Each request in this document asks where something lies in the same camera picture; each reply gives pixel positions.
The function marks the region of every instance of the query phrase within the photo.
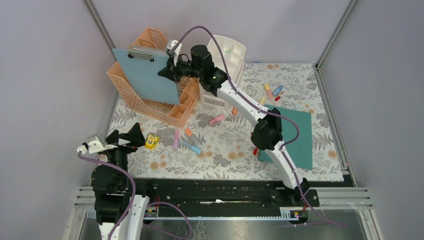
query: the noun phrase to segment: blue marker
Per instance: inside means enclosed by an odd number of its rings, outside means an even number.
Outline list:
[[[281,90],[283,90],[283,85],[279,85],[279,86],[277,87],[277,89],[275,89],[275,90],[272,92],[272,95],[273,95],[274,97],[277,97],[277,95],[281,92]]]
[[[180,139],[179,143],[182,144],[184,147],[190,149],[191,151],[195,152],[197,155],[200,155],[202,153],[202,151],[200,149],[198,149],[197,147],[189,144],[188,142]]]

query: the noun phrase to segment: black wire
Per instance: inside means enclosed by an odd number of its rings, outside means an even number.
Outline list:
[[[185,56],[187,58],[187,61],[189,60],[189,56],[187,56],[187,54],[181,53],[180,55],[178,55],[178,61],[180,60],[181,56]]]

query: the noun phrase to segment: white wall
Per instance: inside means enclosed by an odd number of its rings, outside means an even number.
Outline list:
[[[114,59],[82,0],[0,1],[0,239],[62,237],[103,131]]]
[[[93,0],[118,48],[125,48],[146,27],[179,40],[191,27],[247,47],[247,62],[316,63],[349,0]],[[183,42],[183,51],[207,44],[198,29]]]
[[[322,68],[384,239],[422,239],[424,1],[362,0]]]

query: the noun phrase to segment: yellow marker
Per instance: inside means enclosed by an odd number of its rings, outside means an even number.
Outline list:
[[[268,95],[268,98],[271,101],[271,103],[275,102],[273,93],[271,92],[271,89],[270,89],[270,86],[268,85],[268,83],[265,83],[263,86],[265,87],[265,92]]]
[[[259,104],[260,105],[264,105],[264,103],[265,103],[265,96],[262,96],[262,98],[260,99],[260,101],[259,101]]]

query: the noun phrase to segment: pink marker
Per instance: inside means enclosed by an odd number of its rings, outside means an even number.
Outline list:
[[[180,130],[178,127],[175,128],[173,131],[173,143],[172,143],[172,149],[177,150],[178,149],[178,140],[180,138]]]
[[[225,119],[225,115],[224,115],[224,114],[221,114],[221,115],[218,115],[218,116],[216,116],[216,117],[212,118],[212,119],[209,121],[209,124],[213,124],[213,123],[216,123],[216,122],[222,121],[222,120],[224,120],[224,119]]]

